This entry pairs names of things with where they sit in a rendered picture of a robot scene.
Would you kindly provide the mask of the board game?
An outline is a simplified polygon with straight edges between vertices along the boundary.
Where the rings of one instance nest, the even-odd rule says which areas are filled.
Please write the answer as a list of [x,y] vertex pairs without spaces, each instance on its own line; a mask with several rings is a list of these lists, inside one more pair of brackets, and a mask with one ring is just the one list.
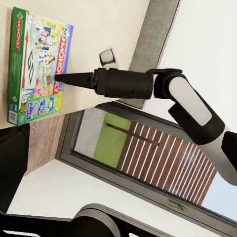
[[19,126],[60,110],[74,26],[13,7],[7,122]]

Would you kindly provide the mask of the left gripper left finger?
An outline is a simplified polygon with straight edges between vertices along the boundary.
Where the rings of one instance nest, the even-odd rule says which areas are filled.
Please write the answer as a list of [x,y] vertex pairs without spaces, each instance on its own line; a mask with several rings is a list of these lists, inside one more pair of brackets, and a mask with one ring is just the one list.
[[0,137],[0,190],[26,150],[21,131]]

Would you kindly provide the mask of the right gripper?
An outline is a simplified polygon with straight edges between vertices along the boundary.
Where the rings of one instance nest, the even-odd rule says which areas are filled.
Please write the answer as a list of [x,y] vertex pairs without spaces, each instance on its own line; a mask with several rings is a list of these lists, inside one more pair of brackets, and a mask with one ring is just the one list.
[[99,67],[93,73],[59,74],[55,81],[94,89],[105,98],[132,99],[135,90],[135,71]]

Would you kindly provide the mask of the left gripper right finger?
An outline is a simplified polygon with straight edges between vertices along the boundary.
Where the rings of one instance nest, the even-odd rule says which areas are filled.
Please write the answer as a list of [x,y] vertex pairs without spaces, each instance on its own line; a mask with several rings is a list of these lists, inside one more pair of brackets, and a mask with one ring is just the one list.
[[237,171],[237,133],[226,131],[221,149]]

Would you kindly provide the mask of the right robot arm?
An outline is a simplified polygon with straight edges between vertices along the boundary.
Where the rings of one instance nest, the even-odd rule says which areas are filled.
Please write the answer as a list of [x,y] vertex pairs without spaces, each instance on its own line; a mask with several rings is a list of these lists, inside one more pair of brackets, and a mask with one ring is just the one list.
[[223,136],[231,131],[200,94],[192,88],[182,70],[151,69],[145,73],[119,70],[114,48],[99,54],[102,67],[93,73],[59,74],[55,81],[94,89],[105,98],[158,99],[175,103],[168,113],[191,138],[217,172],[237,186],[237,171],[221,149]]

